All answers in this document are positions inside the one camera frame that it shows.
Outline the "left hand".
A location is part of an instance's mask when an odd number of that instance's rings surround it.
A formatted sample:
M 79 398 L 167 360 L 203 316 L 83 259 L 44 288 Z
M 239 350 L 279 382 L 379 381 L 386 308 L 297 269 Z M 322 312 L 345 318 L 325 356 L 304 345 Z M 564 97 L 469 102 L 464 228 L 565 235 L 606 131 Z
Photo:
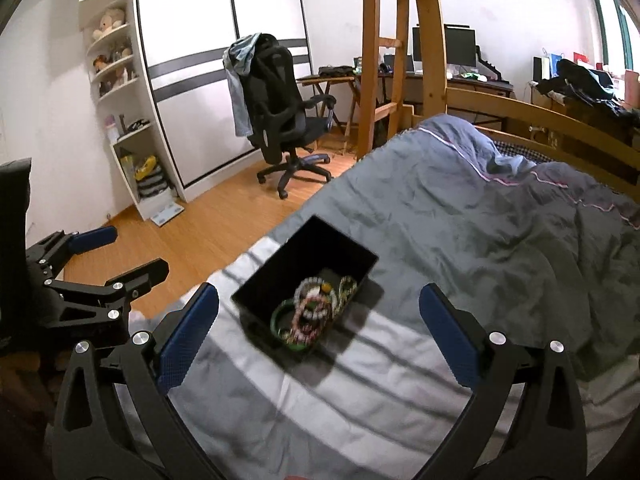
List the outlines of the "left hand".
M 60 395 L 70 352 L 48 356 L 14 353 L 1 358 L 1 396 L 25 412 L 52 413 Z

